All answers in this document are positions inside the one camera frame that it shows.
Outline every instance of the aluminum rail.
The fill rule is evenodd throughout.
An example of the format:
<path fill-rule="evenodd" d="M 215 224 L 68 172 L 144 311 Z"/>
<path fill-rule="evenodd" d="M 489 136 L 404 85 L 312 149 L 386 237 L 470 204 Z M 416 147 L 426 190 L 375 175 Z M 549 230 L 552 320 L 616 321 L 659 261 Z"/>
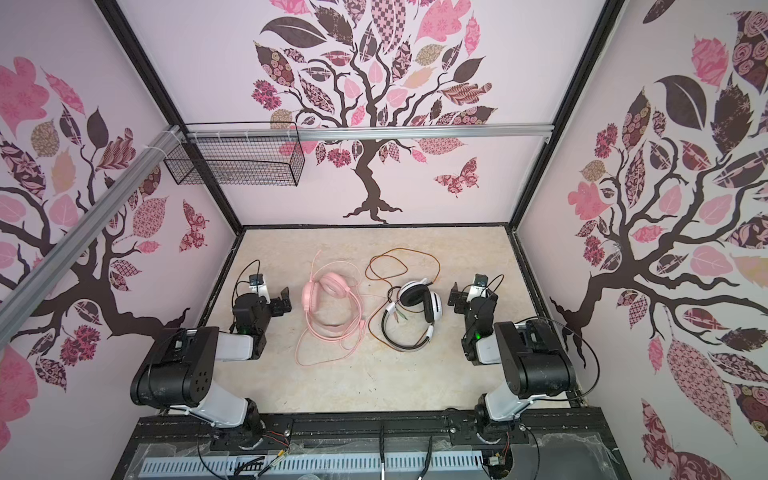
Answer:
<path fill-rule="evenodd" d="M 163 152 L 171 152 L 179 145 L 180 137 L 179 127 L 168 126 L 160 132 L 112 187 L 81 217 L 77 225 L 56 243 L 43 261 L 3 300 L 0 309 L 0 349 L 67 274 L 72 264 L 88 248 L 88 244 L 101 233 L 104 225 L 125 204 L 139 184 L 166 157 Z"/>
<path fill-rule="evenodd" d="M 216 137 L 270 137 L 285 135 L 284 129 L 239 129 L 216 130 L 225 124 L 187 124 L 187 137 L 194 142 L 197 138 Z M 301 140 L 376 140 L 380 138 L 436 138 L 436 137 L 549 137 L 551 124 L 485 124 L 485 125 L 441 125 L 427 127 L 353 127 L 353 128 L 301 128 Z"/>

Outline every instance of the black frame edge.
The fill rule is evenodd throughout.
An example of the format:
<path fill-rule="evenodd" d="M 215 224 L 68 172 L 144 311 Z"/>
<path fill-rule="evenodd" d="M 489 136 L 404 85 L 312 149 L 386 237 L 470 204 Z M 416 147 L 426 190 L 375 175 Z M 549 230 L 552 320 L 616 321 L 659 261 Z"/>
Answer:
<path fill-rule="evenodd" d="M 576 72 L 571 79 L 571 83 L 568 85 L 568 89 L 565 91 L 565 96 L 562 103 L 560 103 L 558 113 L 554 116 L 552 135 L 539 151 L 531 173 L 525 181 L 520 200 L 517 206 L 515 206 L 515 212 L 509 221 L 512 229 L 518 228 L 522 222 L 525 211 L 528 209 L 539 182 L 541 182 L 544 176 L 554 149 L 562 138 L 568 121 L 571 119 L 571 114 L 573 114 L 576 104 L 584 91 L 584 87 L 587 85 L 589 76 L 603 52 L 603 47 L 613 30 L 624 2 L 625 0 L 606 0 L 605 5 L 603 5 L 603 10 L 600 12 L 597 23 L 595 23 L 592 35 L 587 42 L 587 47 L 581 55 Z"/>
<path fill-rule="evenodd" d="M 177 125 L 182 133 L 186 135 L 189 131 L 187 125 L 184 123 L 184 119 L 176 109 L 176 105 L 170 98 L 168 91 L 165 89 L 163 82 L 160 80 L 160 75 L 157 74 L 152 63 L 147 56 L 147 53 L 141 47 L 136 34 L 134 33 L 131 25 L 128 23 L 125 14 L 123 13 L 117 0 L 94 0 L 96 6 L 104 16 L 104 20 L 112 29 L 115 38 L 120 42 L 125 54 L 131 60 L 136 72 L 141 77 L 144 85 L 147 87 L 150 95 L 154 99 L 160 112 L 165 117 L 165 120 L 171 125 Z M 190 148 L 188 154 L 190 158 L 202 158 L 202 154 L 197 149 L 197 145 L 185 144 L 184 148 Z M 205 182 L 205 186 L 208 188 L 210 195 L 214 198 L 216 205 L 218 205 L 224 219 L 228 222 L 234 233 L 240 233 L 243 229 L 243 225 L 240 220 L 237 219 L 237 215 L 232 208 L 227 196 L 221 190 L 221 186 L 214 180 L 213 173 L 210 168 L 202 160 L 193 160 L 193 163 L 197 170 L 200 172 L 200 176 Z"/>

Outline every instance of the wall decal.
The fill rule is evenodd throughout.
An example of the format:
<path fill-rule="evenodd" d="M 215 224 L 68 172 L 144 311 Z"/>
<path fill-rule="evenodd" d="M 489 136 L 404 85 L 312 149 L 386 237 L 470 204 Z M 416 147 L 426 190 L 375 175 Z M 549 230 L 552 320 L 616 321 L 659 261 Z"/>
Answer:
<path fill-rule="evenodd" d="M 368 3 L 372 21 L 364 25 L 360 20 Z M 288 12 L 287 3 L 273 4 Z M 420 12 L 421 7 L 429 8 Z M 492 84 L 470 83 L 482 73 L 484 61 L 469 58 L 480 42 L 478 20 L 474 15 L 467 18 L 471 7 L 470 0 L 344 0 L 313 5 L 312 18 L 270 20 L 255 43 L 271 83 L 258 79 L 251 96 L 267 110 L 290 102 L 289 108 L 284 107 L 288 119 L 312 127 L 484 124 L 495 108 L 477 105 Z M 403 38 L 410 22 L 419 26 L 418 33 L 415 38 Z M 459 32 L 462 37 L 448 43 L 449 35 Z M 432 40 L 416 45 L 427 37 Z M 287 49 L 283 49 L 285 55 L 280 53 L 280 45 L 267 44 L 280 40 L 294 47 L 290 55 Z M 460 60 L 464 54 L 467 58 Z M 454 107 L 464 104 L 469 108 Z M 383 138 L 321 141 L 312 149 L 316 164 L 328 159 L 336 168 L 350 166 L 366 189 L 366 199 L 344 218 L 367 212 L 371 220 L 386 223 L 380 212 L 402 210 L 382 198 L 372 160 L 387 165 L 392 164 L 387 160 L 398 163 L 408 157 L 424 164 L 426 155 L 445 154 L 462 145 L 458 138 L 415 142 Z M 445 180 L 451 193 L 476 185 L 476 175 L 465 169 L 469 175 L 465 180 Z"/>

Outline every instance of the tree trunk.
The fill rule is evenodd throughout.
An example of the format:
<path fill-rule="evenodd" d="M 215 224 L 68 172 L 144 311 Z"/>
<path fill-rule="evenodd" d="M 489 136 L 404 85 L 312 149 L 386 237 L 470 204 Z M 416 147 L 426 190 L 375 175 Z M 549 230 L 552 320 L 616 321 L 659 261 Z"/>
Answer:
<path fill-rule="evenodd" d="M 368 197 L 357 207 L 353 212 L 344 215 L 344 218 L 352 215 L 360 215 L 362 212 L 370 212 L 371 220 L 377 222 L 387 223 L 386 220 L 379 218 L 379 211 L 384 212 L 402 212 L 402 209 L 396 207 L 390 207 L 388 203 L 381 199 L 381 188 L 373 180 L 373 172 L 369 164 L 376 157 L 376 153 L 379 148 L 386 144 L 389 140 L 375 141 L 375 140 L 362 140 L 362 154 L 357 161 L 357 165 L 354 169 L 355 175 L 362 180 L 362 184 L 366 187 Z"/>

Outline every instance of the butterfly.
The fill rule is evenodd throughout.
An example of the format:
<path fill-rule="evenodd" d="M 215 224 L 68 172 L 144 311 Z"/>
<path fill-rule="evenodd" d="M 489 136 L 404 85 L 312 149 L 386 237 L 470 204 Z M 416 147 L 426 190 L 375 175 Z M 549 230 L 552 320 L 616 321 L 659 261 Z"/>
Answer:
<path fill-rule="evenodd" d="M 464 187 L 475 187 L 478 183 L 478 176 L 475 170 L 478 169 L 477 157 L 472 158 L 462 168 L 462 172 L 458 177 L 455 175 L 438 175 L 435 177 L 435 181 L 443 186 L 448 187 L 448 192 L 454 194 L 458 198 L 458 194 L 464 190 Z"/>
<path fill-rule="evenodd" d="M 200 248 L 205 245 L 205 236 L 201 230 L 205 230 L 206 223 L 210 220 L 205 220 L 203 214 L 197 214 L 191 205 L 184 200 L 184 216 L 187 218 L 187 223 L 190 224 L 190 229 L 181 238 L 179 243 L 179 251 L 183 252 L 189 250 L 192 247 Z"/>

